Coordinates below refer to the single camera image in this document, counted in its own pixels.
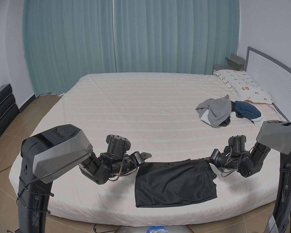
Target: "bed sheet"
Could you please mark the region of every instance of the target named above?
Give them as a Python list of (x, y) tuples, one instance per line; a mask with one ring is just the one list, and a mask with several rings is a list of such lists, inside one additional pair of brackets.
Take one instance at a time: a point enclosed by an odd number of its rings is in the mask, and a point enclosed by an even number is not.
[[(248, 119), (232, 118), (227, 127), (212, 128), (200, 121), (195, 107), (229, 88), (214, 75), (171, 73), (109, 73), (82, 77), (41, 120), (32, 135), (62, 124), (81, 128), (98, 155), (107, 150), (108, 134), (126, 137), (128, 153), (149, 152), (148, 162), (172, 162), (211, 155), (223, 150), (232, 135), (244, 134), (246, 148), (256, 142), (259, 128)], [(267, 119), (280, 119), (267, 105), (257, 105)], [(20, 155), (9, 175), (18, 192)], [(244, 178), (233, 173), (222, 178), (218, 170), (217, 198), (170, 208), (136, 208), (135, 176), (97, 185), (78, 167), (54, 181), (48, 209), (51, 214), (91, 223), (159, 226), (197, 224), (230, 218), (276, 199), (279, 153), (271, 150), (262, 170)]]

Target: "wall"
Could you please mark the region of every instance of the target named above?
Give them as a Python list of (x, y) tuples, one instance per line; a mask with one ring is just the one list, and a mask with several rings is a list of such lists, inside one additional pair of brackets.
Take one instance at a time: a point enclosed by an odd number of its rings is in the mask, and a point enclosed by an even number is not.
[(251, 46), (291, 67), (291, 1), (240, 0), (237, 55)]
[(11, 84), (19, 108), (34, 94), (24, 58), (23, 6), (24, 0), (0, 0), (0, 85)]

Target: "white headboard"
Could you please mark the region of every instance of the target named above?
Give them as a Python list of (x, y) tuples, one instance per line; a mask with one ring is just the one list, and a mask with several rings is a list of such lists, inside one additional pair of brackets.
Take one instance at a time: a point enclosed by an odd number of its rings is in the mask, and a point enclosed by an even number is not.
[(276, 109), (291, 120), (291, 69), (278, 60), (248, 47), (244, 70), (266, 90)]

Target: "pillowcase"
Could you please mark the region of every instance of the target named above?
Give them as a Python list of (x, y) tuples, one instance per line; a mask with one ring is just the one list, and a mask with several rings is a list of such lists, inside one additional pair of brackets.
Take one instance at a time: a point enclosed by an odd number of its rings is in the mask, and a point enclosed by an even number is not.
[(218, 70), (214, 72), (231, 89), (239, 101), (272, 104), (270, 95), (257, 85), (245, 71)]

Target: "curtain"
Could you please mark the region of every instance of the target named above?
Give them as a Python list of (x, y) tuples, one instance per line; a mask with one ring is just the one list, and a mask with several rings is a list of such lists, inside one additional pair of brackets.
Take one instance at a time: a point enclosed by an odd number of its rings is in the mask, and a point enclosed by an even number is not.
[(36, 96), (62, 94), (80, 77), (116, 72), (112, 0), (26, 0), (23, 40)]
[(239, 0), (115, 0), (117, 72), (212, 74), (237, 53)]

